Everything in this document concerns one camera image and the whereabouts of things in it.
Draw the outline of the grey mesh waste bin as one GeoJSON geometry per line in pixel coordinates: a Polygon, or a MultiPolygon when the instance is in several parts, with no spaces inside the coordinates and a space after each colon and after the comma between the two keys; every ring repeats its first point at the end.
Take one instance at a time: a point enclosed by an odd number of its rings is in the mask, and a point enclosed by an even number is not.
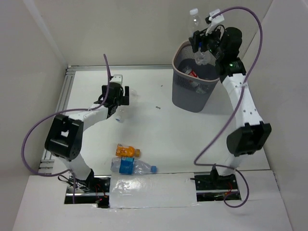
{"type": "Polygon", "coordinates": [[[189,41],[184,41],[176,51],[172,60],[172,102],[175,106],[194,113],[202,111],[215,86],[219,83],[219,76],[215,67],[216,59],[210,52],[207,51],[206,53],[210,58],[208,64],[197,65],[189,41]],[[196,72],[198,78],[182,72],[183,68],[187,66],[196,72]],[[192,91],[190,81],[208,85],[208,93],[199,94],[192,91]]]}

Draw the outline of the clear unlabelled plastic bottle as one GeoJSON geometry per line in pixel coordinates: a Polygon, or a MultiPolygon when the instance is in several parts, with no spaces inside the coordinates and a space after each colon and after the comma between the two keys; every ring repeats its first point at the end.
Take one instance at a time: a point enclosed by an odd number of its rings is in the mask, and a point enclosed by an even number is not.
{"type": "Polygon", "coordinates": [[[134,89],[129,90],[129,105],[121,105],[117,108],[115,113],[115,120],[123,123],[125,119],[132,117],[133,112],[137,108],[138,94],[134,89]]]}

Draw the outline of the crushed bottle blue label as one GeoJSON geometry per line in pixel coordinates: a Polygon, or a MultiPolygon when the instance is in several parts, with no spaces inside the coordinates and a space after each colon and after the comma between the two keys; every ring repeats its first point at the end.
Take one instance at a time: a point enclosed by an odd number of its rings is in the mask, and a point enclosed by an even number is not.
{"type": "Polygon", "coordinates": [[[156,174],[158,169],[133,157],[115,157],[111,162],[111,171],[122,175],[156,174]]]}

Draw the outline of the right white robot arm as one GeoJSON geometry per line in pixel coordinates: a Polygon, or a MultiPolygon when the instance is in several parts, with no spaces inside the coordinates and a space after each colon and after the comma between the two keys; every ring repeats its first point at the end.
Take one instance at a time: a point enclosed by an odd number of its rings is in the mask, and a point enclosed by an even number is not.
{"type": "Polygon", "coordinates": [[[244,159],[263,148],[271,133],[271,125],[263,121],[255,107],[246,81],[246,69],[238,57],[241,30],[235,27],[209,28],[195,32],[190,42],[196,41],[200,43],[201,51],[214,56],[216,73],[228,93],[236,121],[235,130],[226,138],[229,153],[214,164],[210,173],[212,187],[220,189],[244,159]]]}

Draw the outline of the clear bottle green label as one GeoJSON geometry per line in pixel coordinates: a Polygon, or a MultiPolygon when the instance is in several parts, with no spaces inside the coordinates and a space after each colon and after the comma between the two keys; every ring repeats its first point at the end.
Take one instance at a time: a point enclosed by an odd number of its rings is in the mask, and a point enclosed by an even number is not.
{"type": "Polygon", "coordinates": [[[192,91],[199,93],[199,94],[207,94],[209,86],[199,83],[197,81],[190,81],[190,86],[192,91]]]}

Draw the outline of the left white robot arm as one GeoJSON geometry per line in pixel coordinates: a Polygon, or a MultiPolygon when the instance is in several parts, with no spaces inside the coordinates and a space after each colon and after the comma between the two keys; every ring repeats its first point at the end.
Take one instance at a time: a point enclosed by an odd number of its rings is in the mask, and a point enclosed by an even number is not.
{"type": "Polygon", "coordinates": [[[102,86],[98,100],[85,111],[71,115],[56,115],[45,141],[45,149],[59,158],[73,172],[78,187],[90,192],[99,183],[94,171],[80,154],[83,132],[98,122],[115,114],[119,106],[130,103],[130,89],[118,82],[102,86]]]}

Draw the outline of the silver tape sheet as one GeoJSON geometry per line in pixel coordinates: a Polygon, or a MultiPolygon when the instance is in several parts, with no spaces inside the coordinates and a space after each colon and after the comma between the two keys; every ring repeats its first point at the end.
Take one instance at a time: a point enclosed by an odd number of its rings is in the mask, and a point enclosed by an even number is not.
{"type": "Polygon", "coordinates": [[[169,208],[197,205],[193,173],[112,175],[111,208],[169,208]]]}

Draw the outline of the small orange juice bottle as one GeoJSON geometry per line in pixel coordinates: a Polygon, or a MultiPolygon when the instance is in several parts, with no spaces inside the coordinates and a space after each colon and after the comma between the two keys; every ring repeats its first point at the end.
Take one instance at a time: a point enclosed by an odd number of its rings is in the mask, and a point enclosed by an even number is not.
{"type": "Polygon", "coordinates": [[[122,144],[118,144],[116,148],[116,156],[118,157],[136,157],[139,158],[141,155],[140,149],[135,149],[132,146],[124,146],[122,144]]]}

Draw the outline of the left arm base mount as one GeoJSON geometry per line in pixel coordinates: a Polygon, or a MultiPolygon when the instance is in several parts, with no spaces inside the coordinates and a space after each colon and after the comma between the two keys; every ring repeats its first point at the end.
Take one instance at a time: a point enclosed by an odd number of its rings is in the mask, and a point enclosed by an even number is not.
{"type": "Polygon", "coordinates": [[[73,197],[75,204],[94,204],[98,208],[109,208],[109,190],[110,180],[109,176],[95,177],[94,185],[90,188],[83,186],[77,182],[75,189],[73,188],[73,177],[69,178],[61,175],[58,180],[65,183],[67,188],[65,191],[64,204],[73,204],[73,197]]]}

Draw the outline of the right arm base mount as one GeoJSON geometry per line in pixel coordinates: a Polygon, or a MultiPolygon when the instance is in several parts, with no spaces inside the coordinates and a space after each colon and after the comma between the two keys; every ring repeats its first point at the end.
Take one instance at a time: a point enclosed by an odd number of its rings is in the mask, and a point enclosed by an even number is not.
{"type": "Polygon", "coordinates": [[[241,200],[234,174],[215,180],[211,173],[200,173],[190,180],[195,183],[198,202],[223,201],[225,197],[227,201],[241,200]]]}

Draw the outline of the red label water bottle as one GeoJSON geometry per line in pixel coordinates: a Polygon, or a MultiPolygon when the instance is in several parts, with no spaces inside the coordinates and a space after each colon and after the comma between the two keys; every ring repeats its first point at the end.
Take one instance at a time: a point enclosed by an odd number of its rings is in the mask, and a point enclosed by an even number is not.
{"type": "Polygon", "coordinates": [[[193,69],[189,66],[183,68],[182,72],[192,77],[198,78],[198,75],[196,74],[196,72],[193,71],[193,69]]]}

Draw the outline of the aluminium frame rail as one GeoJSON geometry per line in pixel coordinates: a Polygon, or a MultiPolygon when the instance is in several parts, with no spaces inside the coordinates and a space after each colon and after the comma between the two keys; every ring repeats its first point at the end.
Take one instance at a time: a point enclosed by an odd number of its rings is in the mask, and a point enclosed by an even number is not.
{"type": "MultiPolygon", "coordinates": [[[[150,75],[148,74],[148,72],[150,71],[159,71],[159,76],[163,76],[163,71],[164,70],[171,70],[171,67],[170,66],[167,66],[167,67],[162,67],[162,66],[144,66],[144,65],[141,65],[141,66],[124,66],[123,67],[124,69],[123,70],[128,70],[128,71],[134,71],[134,73],[138,72],[138,71],[145,71],[146,73],[143,74],[143,73],[137,73],[134,75],[134,77],[128,77],[128,80],[130,79],[133,79],[133,78],[136,78],[136,75],[137,77],[140,76],[141,80],[145,80],[146,83],[144,84],[141,84],[141,87],[146,89],[146,90],[152,90],[154,87],[151,87],[150,86],[150,82],[149,80],[150,79],[154,79],[154,77],[150,77],[150,75]]],[[[107,80],[108,80],[108,84],[109,85],[111,82],[111,78],[112,78],[112,75],[110,73],[110,68],[106,65],[106,71],[107,71],[107,80]]],[[[196,156],[196,158],[194,159],[193,161],[193,164],[195,166],[220,166],[222,168],[226,168],[226,169],[230,169],[231,173],[233,171],[235,171],[234,169],[238,168],[238,167],[233,167],[232,164],[230,163],[226,163],[226,164],[219,164],[218,162],[214,163],[214,162],[206,162],[206,163],[198,163],[198,160],[208,151],[208,149],[211,148],[211,146],[214,145],[214,143],[220,138],[220,136],[222,135],[222,133],[224,133],[225,129],[229,126],[230,122],[233,120],[233,118],[236,118],[237,116],[237,113],[238,112],[241,112],[241,109],[240,109],[240,106],[242,104],[242,101],[243,101],[243,91],[244,89],[241,88],[241,86],[239,85],[238,88],[235,88],[235,90],[240,90],[240,96],[238,99],[235,99],[235,105],[233,104],[232,107],[233,107],[233,112],[232,114],[230,115],[229,119],[226,121],[225,125],[221,128],[221,130],[219,131],[219,133],[213,138],[213,140],[196,156]]],[[[39,123],[51,118],[51,117],[55,117],[56,115],[59,115],[59,114],[63,114],[63,115],[71,115],[71,114],[75,114],[77,112],[81,112],[81,111],[85,111],[87,109],[90,109],[89,108],[75,108],[75,109],[66,109],[66,110],[62,110],[62,111],[58,111],[54,114],[51,114],[49,116],[47,116],[46,118],[42,119],[39,123]]]]}

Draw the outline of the blue label water bottle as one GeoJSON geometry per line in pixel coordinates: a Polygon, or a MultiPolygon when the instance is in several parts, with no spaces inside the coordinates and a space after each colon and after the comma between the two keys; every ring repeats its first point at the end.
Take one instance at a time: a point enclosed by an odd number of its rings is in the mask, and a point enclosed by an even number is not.
{"type": "MultiPolygon", "coordinates": [[[[206,22],[199,15],[199,11],[197,8],[190,10],[190,19],[189,19],[189,37],[193,35],[194,31],[203,31],[206,28],[206,22]]],[[[197,65],[206,65],[209,62],[209,55],[206,52],[199,51],[194,54],[194,59],[197,65]]]]}

